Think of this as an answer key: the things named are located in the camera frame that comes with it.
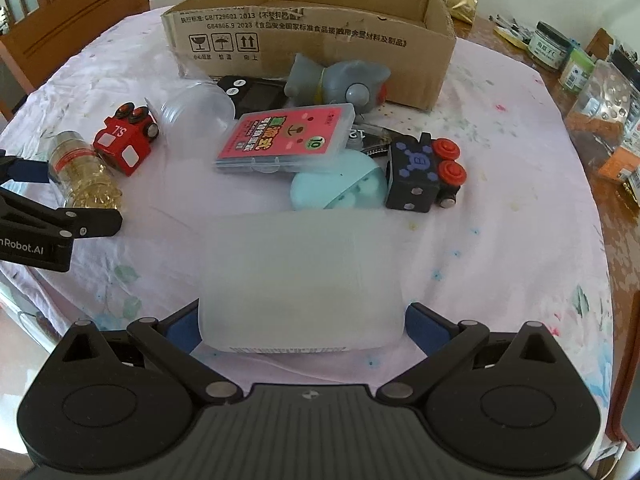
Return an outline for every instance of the white label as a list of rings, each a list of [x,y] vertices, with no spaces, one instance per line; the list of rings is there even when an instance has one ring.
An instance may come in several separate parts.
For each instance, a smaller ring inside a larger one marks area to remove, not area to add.
[[[131,145],[127,146],[124,150],[122,150],[122,158],[129,165],[130,168],[133,168],[140,160],[140,157],[136,153],[136,150]]]
[[[108,147],[113,144],[114,140],[116,140],[116,138],[111,134],[104,134],[102,137],[100,137],[100,139],[98,139],[98,144]]]
[[[44,254],[44,247],[38,245],[32,247],[31,244],[21,244],[20,242],[16,242],[9,238],[0,238],[0,246],[11,249],[18,249],[19,251],[24,251],[25,253]]]
[[[564,59],[564,56],[566,56],[566,50],[560,50],[558,47],[553,46],[537,32],[534,33],[531,38],[529,51],[538,59],[541,59],[549,66],[556,69],[560,68],[562,60]]]
[[[581,90],[582,88],[584,88],[589,79],[589,75],[573,61],[569,62],[569,70],[570,71],[566,78],[565,86],[567,86],[567,88],[571,90]]]

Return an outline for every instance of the black clamp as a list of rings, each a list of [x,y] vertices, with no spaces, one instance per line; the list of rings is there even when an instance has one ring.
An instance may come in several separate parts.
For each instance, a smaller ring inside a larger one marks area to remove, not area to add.
[[[49,183],[49,163],[0,150],[0,184]],[[75,238],[108,237],[122,226],[115,209],[52,209],[0,187],[0,260],[67,272]]]

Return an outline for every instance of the stuffed animal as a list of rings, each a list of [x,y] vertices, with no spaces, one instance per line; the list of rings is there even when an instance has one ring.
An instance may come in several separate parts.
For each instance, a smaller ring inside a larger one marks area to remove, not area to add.
[[[385,102],[390,75],[391,70],[379,63],[355,59],[325,68],[298,53],[284,93],[296,106],[351,103],[363,114]]]

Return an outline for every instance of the metal screw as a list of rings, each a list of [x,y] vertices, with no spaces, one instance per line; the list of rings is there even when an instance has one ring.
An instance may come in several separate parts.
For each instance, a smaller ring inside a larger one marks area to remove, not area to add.
[[[218,381],[216,383],[211,383],[204,389],[204,391],[210,397],[226,399],[227,397],[234,396],[238,391],[238,388],[235,384],[229,383],[227,381]]]
[[[407,397],[411,397],[414,393],[414,389],[404,383],[385,384],[382,386],[381,390],[383,395],[389,399],[406,399]]]

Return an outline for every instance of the floral tablecloth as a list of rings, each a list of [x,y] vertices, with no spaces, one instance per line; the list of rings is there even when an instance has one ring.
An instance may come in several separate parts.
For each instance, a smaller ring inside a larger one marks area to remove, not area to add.
[[[0,146],[42,156],[43,139],[53,133],[76,130],[92,140],[123,102],[164,102],[180,79],[161,12],[123,20],[70,59],[29,96]],[[458,40],[431,112],[387,104],[366,120],[415,136],[450,137],[468,173],[455,208],[396,215],[406,304],[420,301],[451,320],[474,318],[501,332],[543,321],[594,395],[602,436],[612,361],[602,232],[580,161],[539,75]],[[171,145],[158,142],[139,171],[120,179],[123,229],[113,238],[77,241],[70,272],[0,262],[59,332],[85,317],[120,329],[141,316],[167,316],[198,297],[193,255],[206,219],[290,209],[290,176],[217,174],[200,159],[174,156]],[[11,187],[56,205],[50,187]],[[194,355],[245,389],[255,382],[377,388],[424,358],[407,336],[391,347],[341,354],[223,354],[200,346]]]

